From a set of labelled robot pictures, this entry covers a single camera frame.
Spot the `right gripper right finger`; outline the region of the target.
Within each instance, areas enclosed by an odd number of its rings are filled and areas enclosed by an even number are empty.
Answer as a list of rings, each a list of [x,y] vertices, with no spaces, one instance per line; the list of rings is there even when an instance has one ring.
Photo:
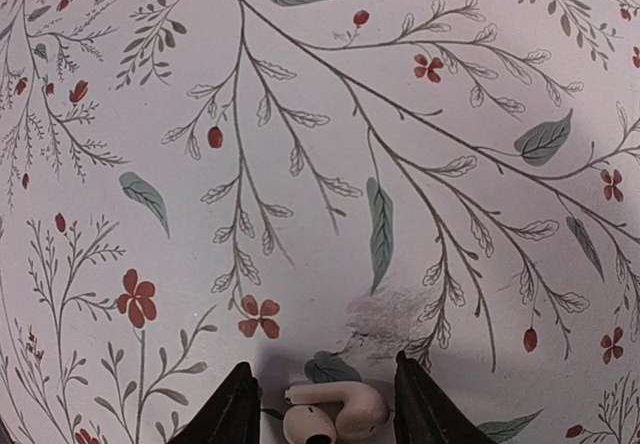
[[[394,437],[404,444],[492,444],[419,362],[396,355]]]

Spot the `beige earbud with stem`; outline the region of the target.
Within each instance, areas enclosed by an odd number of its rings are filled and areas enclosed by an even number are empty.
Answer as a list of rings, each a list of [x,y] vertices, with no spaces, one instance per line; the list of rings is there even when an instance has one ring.
[[[285,391],[285,400],[290,408],[312,405],[325,411],[335,425],[337,441],[370,438],[390,417],[382,394],[359,381],[292,385]]]

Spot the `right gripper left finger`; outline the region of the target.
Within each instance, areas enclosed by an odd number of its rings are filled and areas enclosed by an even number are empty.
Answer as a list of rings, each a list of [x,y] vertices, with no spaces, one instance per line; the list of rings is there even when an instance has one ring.
[[[258,444],[261,389],[248,362],[234,366],[174,444]]]

